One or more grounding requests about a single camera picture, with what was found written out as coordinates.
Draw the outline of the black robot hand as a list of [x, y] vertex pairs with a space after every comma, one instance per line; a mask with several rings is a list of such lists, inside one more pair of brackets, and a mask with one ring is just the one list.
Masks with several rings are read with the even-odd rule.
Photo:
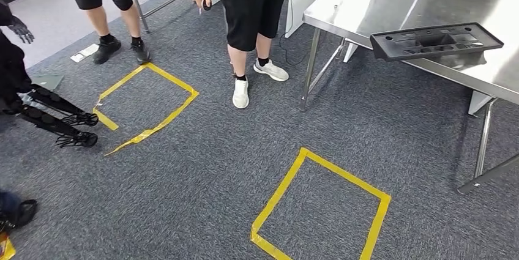
[[11, 23], [7, 26], [14, 34], [19, 36], [23, 43], [32, 44], [35, 37], [28, 27], [16, 16], [11, 17]]

